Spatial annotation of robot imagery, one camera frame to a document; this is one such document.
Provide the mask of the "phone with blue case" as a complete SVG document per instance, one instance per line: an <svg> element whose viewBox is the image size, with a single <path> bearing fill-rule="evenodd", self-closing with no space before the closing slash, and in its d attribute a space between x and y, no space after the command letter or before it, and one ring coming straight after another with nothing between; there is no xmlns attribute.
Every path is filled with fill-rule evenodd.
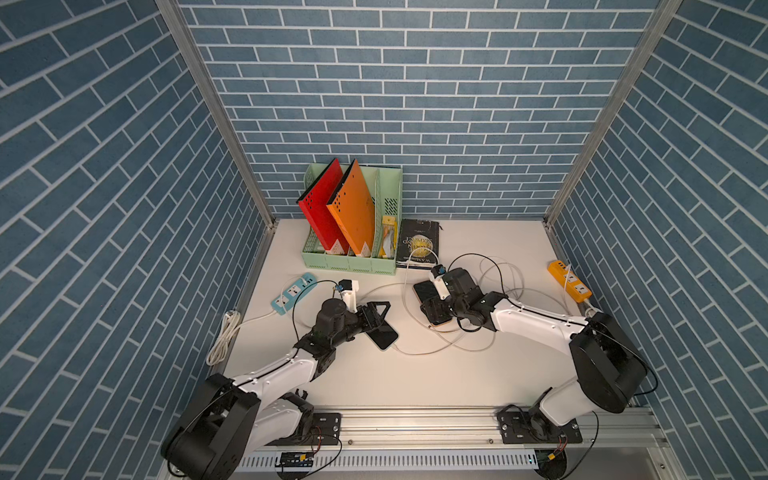
<svg viewBox="0 0 768 480"><path fill-rule="evenodd" d="M413 285L413 290L421 305L433 305L441 302L440 295L432 281L418 282Z"/></svg>

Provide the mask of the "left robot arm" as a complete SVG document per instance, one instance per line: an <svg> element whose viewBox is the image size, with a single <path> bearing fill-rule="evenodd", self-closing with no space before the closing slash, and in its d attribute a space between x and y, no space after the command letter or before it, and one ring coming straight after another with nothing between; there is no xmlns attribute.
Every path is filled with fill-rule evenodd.
<svg viewBox="0 0 768 480"><path fill-rule="evenodd" d="M235 378L209 376L161 445L174 476L228 479L242 458L274 441L303 441L313 406L297 391L334 362L338 346L367 335L385 350L398 338L386 316L387 301L351 308L338 298L323 302L314 326L280 360Z"/></svg>

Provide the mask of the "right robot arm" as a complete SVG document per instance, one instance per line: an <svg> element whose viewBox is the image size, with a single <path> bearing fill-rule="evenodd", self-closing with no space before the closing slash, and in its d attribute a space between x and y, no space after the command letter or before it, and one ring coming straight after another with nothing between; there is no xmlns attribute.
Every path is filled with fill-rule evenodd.
<svg viewBox="0 0 768 480"><path fill-rule="evenodd" d="M466 320L476 330L517 335L571 358L575 375L520 415L535 442L553 441L562 427L598 409L622 413L650 373L618 322L603 312L582 317L531 308L505 293L483 292L463 268L437 265L430 281L435 294L422 302L425 312Z"/></svg>

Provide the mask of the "phone with pink case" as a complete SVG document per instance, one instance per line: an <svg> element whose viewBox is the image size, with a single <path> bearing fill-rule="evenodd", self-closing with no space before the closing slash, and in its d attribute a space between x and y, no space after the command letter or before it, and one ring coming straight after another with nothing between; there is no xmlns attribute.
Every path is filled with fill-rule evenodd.
<svg viewBox="0 0 768 480"><path fill-rule="evenodd" d="M399 338L399 334L386 321L366 334L381 351L388 349Z"/></svg>

